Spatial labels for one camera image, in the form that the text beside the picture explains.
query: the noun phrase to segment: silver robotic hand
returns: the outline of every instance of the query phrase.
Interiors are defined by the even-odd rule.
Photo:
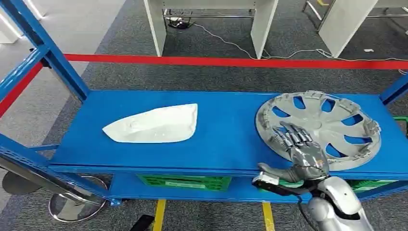
[[[258,163],[261,173],[253,179],[253,185],[279,195],[296,195],[302,215],[299,195],[311,193],[309,212],[321,231],[373,231],[351,187],[343,179],[329,175],[329,163],[320,145],[302,127],[285,122],[280,124],[285,131],[274,127],[274,135],[289,152],[293,166],[277,169]],[[287,182],[303,180],[304,184],[299,188],[288,188],[279,185],[279,179]]]
[[[259,163],[260,169],[291,183],[327,177],[329,163],[320,145],[313,141],[305,129],[285,122],[280,124],[286,132],[281,131],[281,128],[273,127],[274,135],[289,152],[293,166],[282,170]]]

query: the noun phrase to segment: blue shelf board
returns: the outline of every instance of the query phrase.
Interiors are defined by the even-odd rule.
[[[272,192],[257,189],[251,184],[251,178],[236,177],[226,191],[210,191],[175,187],[145,185],[135,174],[115,174],[110,187],[110,199],[171,199],[200,201],[239,201],[273,203],[297,203],[295,196],[280,196]],[[311,198],[310,194],[302,195],[304,202]]]
[[[257,163],[287,168],[259,137],[255,114],[277,93],[200,91],[92,91],[51,160],[61,172],[159,173],[247,176]],[[345,179],[408,180],[408,141],[378,95],[334,94],[358,103],[382,128],[382,146],[368,163],[332,175]],[[102,128],[118,119],[158,107],[198,104],[197,128],[188,140],[135,144],[111,140]]]

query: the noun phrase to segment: white table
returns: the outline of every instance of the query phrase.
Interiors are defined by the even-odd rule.
[[[278,0],[144,0],[144,4],[158,56],[162,56],[166,40],[163,9],[255,9],[251,37],[260,59]]]
[[[408,0],[336,0],[319,31],[327,48],[338,57],[373,8],[406,7]]]

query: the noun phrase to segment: metal pole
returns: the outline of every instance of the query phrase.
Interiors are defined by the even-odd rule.
[[[384,8],[384,10],[382,11],[383,15],[389,15],[389,14],[387,14],[387,10],[388,10],[388,9],[389,9],[389,8]],[[408,12],[408,8],[402,7],[402,9],[403,9],[404,11]],[[393,22],[397,27],[401,28],[403,31],[405,31],[405,33],[407,33],[407,29],[405,29],[400,23],[396,22],[392,17],[389,17],[389,19],[390,19],[390,21]]]
[[[307,2],[308,2],[308,0],[305,1],[305,4],[303,5],[303,8],[302,8],[302,12],[305,12],[306,7],[307,7]]]
[[[253,15],[208,15],[208,14],[163,14],[163,17],[175,18],[253,18]]]
[[[39,186],[50,190],[53,193],[60,194],[61,196],[73,200],[77,203],[89,203],[96,206],[101,205],[100,203],[92,201],[89,196],[76,191],[74,188],[68,186],[62,181],[51,176],[45,177],[41,173],[38,173],[35,169],[31,169],[31,167],[29,166],[23,167],[21,165],[18,165],[7,157],[0,156],[0,166]]]
[[[10,91],[20,82],[28,72],[48,53],[49,49],[45,45],[40,45],[24,59],[24,61],[14,68],[0,82],[0,101],[10,93]]]
[[[382,14],[382,15],[368,15],[367,18],[405,18],[408,14]]]

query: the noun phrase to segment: blue metal shelf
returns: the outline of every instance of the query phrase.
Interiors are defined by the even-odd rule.
[[[293,203],[293,197],[260,192],[251,185],[258,174],[256,164],[291,165],[271,151],[258,136],[255,114],[259,106],[277,93],[169,92],[90,90],[65,59],[22,0],[0,0],[0,6],[16,22],[35,50],[0,82],[0,101],[40,61],[50,66],[83,106],[58,145],[32,149],[0,134],[0,156],[43,174],[86,189],[118,205],[121,198],[167,198],[217,201],[271,201]],[[408,189],[408,147],[405,135],[385,105],[408,91],[408,75],[380,95],[335,94],[358,103],[382,128],[382,146],[368,163],[346,171],[332,172],[345,179],[401,180],[360,194],[361,199]],[[117,143],[102,128],[118,119],[157,107],[197,103],[196,133],[190,139],[166,144]],[[51,161],[36,153],[57,148]],[[114,173],[109,191],[74,173]],[[234,176],[226,192],[146,186],[136,173]]]
[[[210,191],[198,189],[157,187],[145,185],[135,174],[115,174],[110,198],[129,199],[172,199],[172,200],[200,200],[200,201],[269,201],[273,203],[297,203],[295,196],[280,196],[266,192],[252,186],[251,178],[233,178],[227,191]],[[306,202],[309,194],[302,195]]]
[[[61,172],[160,173],[253,177],[256,164],[291,165],[270,150],[254,126],[259,106],[275,93],[187,91],[92,91],[65,134],[50,168]],[[346,179],[408,180],[408,141],[378,95],[336,94],[360,104],[382,128],[382,146],[368,163],[332,172]],[[134,144],[111,140],[102,128],[157,107],[198,104],[197,129],[176,143]]]

